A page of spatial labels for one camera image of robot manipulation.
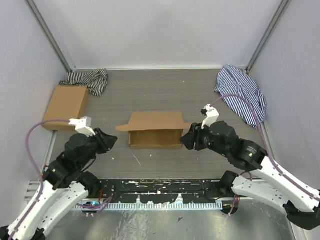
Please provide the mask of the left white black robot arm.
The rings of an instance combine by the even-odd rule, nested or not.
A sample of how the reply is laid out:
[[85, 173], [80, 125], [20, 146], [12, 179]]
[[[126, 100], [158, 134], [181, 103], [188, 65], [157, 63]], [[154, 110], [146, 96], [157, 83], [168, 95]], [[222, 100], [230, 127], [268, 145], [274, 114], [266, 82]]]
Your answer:
[[2, 240], [44, 240], [54, 226], [81, 200], [100, 194], [99, 179], [84, 171], [90, 160], [109, 152], [118, 137], [99, 128], [87, 136], [77, 133], [64, 145], [64, 151], [44, 172], [39, 188], [20, 216], [1, 227]]

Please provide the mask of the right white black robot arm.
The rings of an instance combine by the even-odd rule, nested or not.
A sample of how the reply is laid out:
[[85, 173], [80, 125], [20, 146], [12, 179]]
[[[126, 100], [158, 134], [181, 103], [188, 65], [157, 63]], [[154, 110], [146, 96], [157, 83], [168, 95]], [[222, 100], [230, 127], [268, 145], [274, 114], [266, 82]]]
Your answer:
[[202, 127], [193, 123], [180, 138], [188, 150], [209, 149], [225, 157], [237, 169], [267, 182], [261, 185], [226, 171], [219, 181], [225, 197], [246, 196], [286, 215], [294, 225], [313, 230], [320, 225], [320, 192], [297, 180], [278, 163], [272, 163], [265, 149], [253, 141], [241, 139], [224, 121]]

